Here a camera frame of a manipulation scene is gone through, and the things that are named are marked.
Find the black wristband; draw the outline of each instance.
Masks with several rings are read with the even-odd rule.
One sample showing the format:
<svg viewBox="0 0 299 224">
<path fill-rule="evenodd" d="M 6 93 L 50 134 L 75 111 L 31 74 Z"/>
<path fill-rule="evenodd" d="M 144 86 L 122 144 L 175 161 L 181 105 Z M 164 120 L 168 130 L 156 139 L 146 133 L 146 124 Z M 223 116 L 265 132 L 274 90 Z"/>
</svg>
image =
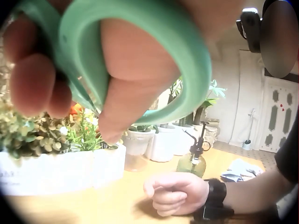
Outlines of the black wristband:
<svg viewBox="0 0 299 224">
<path fill-rule="evenodd" d="M 194 221 L 218 220 L 234 215 L 234 210 L 225 208 L 223 201 L 226 197 L 226 185 L 218 179 L 205 180 L 209 182 L 209 194 L 203 207 L 198 209 L 194 214 Z"/>
<path fill-rule="evenodd" d="M 209 182 L 209 195 L 205 204 L 215 207 L 223 207 L 223 201 L 226 197 L 226 185 L 218 179 L 205 180 Z"/>
</svg>

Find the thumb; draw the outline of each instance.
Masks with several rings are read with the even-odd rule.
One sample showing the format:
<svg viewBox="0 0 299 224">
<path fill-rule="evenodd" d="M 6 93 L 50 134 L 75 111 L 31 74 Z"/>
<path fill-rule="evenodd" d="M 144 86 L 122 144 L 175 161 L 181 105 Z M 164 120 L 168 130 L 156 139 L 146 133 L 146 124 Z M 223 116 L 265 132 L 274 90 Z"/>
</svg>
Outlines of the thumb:
<svg viewBox="0 0 299 224">
<path fill-rule="evenodd" d="M 151 198 L 157 188 L 185 187 L 190 180 L 190 173 L 171 172 L 149 178 L 144 182 L 143 190 Z"/>
</svg>

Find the green glass bottle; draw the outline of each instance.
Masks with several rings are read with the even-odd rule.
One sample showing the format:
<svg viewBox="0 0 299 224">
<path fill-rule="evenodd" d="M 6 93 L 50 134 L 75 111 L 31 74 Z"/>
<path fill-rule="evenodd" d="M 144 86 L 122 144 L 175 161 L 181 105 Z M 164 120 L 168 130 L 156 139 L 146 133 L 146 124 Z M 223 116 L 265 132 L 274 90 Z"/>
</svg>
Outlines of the green glass bottle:
<svg viewBox="0 0 299 224">
<path fill-rule="evenodd" d="M 194 145 L 191 146 L 190 148 L 190 153 L 182 156 L 182 158 L 180 158 L 179 162 L 178 162 L 178 166 L 176 168 L 177 172 L 189 172 L 189 173 L 193 173 L 196 176 L 202 178 L 205 170 L 206 170 L 206 161 L 205 159 L 202 157 L 202 154 L 204 151 L 208 151 L 210 149 L 210 144 L 208 142 L 206 142 L 207 144 L 209 144 L 209 148 L 207 150 L 204 150 L 202 148 L 202 145 L 204 143 L 204 131 L 205 131 L 205 126 L 206 124 L 208 124 L 208 122 L 202 122 L 203 123 L 203 127 L 202 127 L 202 135 L 199 137 L 198 141 L 197 139 L 190 135 L 188 132 L 186 132 L 190 137 L 192 137 L 194 139 Z"/>
</svg>

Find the hand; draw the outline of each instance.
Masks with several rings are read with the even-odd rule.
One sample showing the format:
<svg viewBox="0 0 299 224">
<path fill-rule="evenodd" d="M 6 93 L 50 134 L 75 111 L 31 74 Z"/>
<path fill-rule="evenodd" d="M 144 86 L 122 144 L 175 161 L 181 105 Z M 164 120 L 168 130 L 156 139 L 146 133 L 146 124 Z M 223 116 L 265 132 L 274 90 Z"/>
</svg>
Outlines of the hand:
<svg viewBox="0 0 299 224">
<path fill-rule="evenodd" d="M 244 0 L 180 0 L 206 40 L 230 28 Z M 49 0 L 62 14 L 71 0 Z M 123 133 L 179 76 L 166 50 L 145 31 L 118 19 L 101 21 L 101 41 L 106 67 L 111 75 L 99 130 L 108 143 Z M 71 106 L 71 91 L 55 80 L 55 68 L 46 56 L 36 53 L 37 27 L 26 16 L 5 31 L 4 52 L 15 63 L 10 79 L 11 101 L 24 115 L 47 111 L 62 118 Z"/>
<path fill-rule="evenodd" d="M 192 173 L 179 172 L 151 177 L 143 189 L 161 216 L 190 214 L 205 204 L 209 194 L 208 182 Z"/>
</svg>

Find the cloth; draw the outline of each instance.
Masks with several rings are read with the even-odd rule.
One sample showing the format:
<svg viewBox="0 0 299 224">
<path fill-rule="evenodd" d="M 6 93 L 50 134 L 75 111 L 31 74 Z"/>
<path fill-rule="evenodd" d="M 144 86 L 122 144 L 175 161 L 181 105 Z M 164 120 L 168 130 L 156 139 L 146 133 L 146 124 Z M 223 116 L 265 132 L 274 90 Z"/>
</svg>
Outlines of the cloth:
<svg viewBox="0 0 299 224">
<path fill-rule="evenodd" d="M 260 167 L 249 164 L 242 159 L 236 159 L 231 163 L 227 171 L 221 174 L 221 177 L 238 182 L 252 179 L 261 173 L 263 173 L 263 170 Z"/>
</svg>

